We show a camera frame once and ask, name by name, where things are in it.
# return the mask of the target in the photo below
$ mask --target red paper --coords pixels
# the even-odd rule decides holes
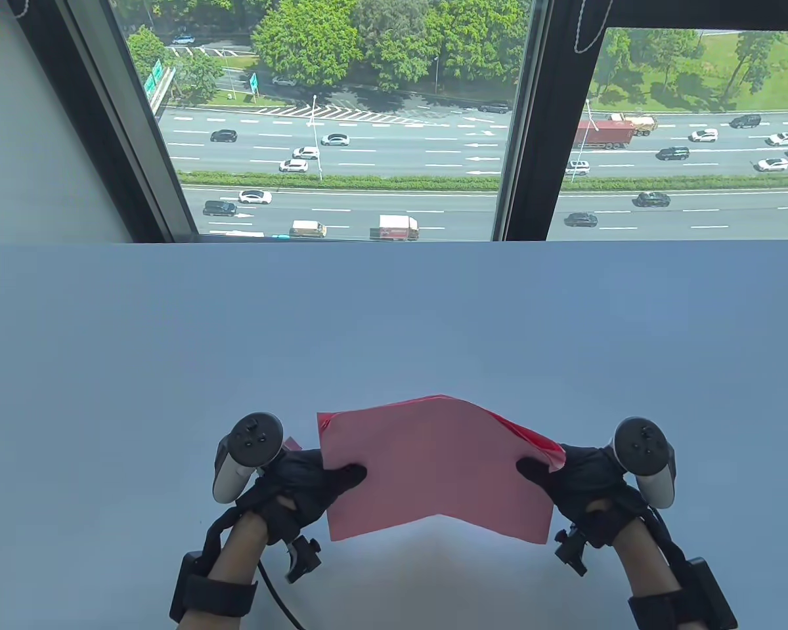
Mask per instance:
[[[320,413],[324,467],[364,465],[367,478],[327,510],[331,540],[451,516],[529,543],[546,543],[554,505],[517,473],[520,457],[562,468],[559,444],[449,396]]]

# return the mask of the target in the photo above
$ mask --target black glove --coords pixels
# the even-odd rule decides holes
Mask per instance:
[[[648,503],[625,482],[625,469],[607,449],[560,446],[566,452],[566,463],[559,471],[550,473],[549,466],[531,457],[518,460],[517,471],[543,488],[593,547],[613,544],[625,525],[646,514]],[[610,500],[612,507],[587,512],[589,504],[599,499]]]
[[[286,451],[265,468],[265,474],[236,503],[258,512],[267,502],[284,496],[295,501],[297,509],[287,512],[298,528],[304,528],[318,521],[339,495],[358,486],[367,474],[365,467],[358,464],[325,471],[319,449]],[[278,540],[269,533],[269,544]]]

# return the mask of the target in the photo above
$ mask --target road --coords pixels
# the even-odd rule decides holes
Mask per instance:
[[[496,205],[496,196],[478,193],[280,191],[268,206],[217,218],[202,215],[204,202],[234,201],[238,189],[185,186],[184,192],[202,234],[286,234],[292,221],[305,219],[327,225],[333,238],[364,240],[380,214],[408,213],[418,219],[422,241],[489,240]],[[633,197],[562,195],[550,240],[788,239],[788,191],[672,193],[665,209],[636,208]],[[572,212],[595,212],[598,227],[566,227]]]
[[[316,144],[322,135],[350,135],[349,147],[322,147],[321,167],[344,175],[495,175],[502,171],[510,114],[463,111],[431,121],[397,123],[384,114],[332,108],[313,125],[310,107],[271,108],[265,113],[238,114],[220,110],[168,108],[160,129],[169,155],[182,171],[276,172],[292,150]],[[788,131],[788,114],[764,116],[757,129],[731,129],[731,114],[659,117],[659,129],[635,137],[628,149],[584,150],[591,177],[670,177],[751,175],[760,159],[780,157],[787,147],[766,146],[769,134]],[[692,131],[712,127],[718,142],[689,143]],[[236,129],[238,141],[211,143],[217,129]],[[655,153],[667,146],[688,144],[691,157],[659,161]],[[577,159],[578,151],[573,152]],[[318,165],[310,162],[310,170]],[[763,173],[761,177],[771,177]]]

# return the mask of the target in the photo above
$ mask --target window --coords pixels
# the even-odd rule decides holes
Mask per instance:
[[[199,233],[493,237],[540,3],[108,2]]]
[[[608,29],[571,159],[550,240],[788,239],[788,32]]]

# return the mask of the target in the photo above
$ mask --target forearm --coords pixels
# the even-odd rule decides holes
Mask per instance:
[[[251,584],[267,540],[268,531],[263,519],[253,513],[244,514],[231,530],[228,542],[208,577],[232,584]],[[187,611],[178,624],[178,630],[238,630],[239,621],[237,618]]]
[[[617,535],[613,540],[613,548],[622,561],[634,597],[680,590],[680,584],[665,562],[662,552],[640,520],[631,522]],[[707,626],[701,621],[695,621],[680,624],[678,630],[707,630]]]

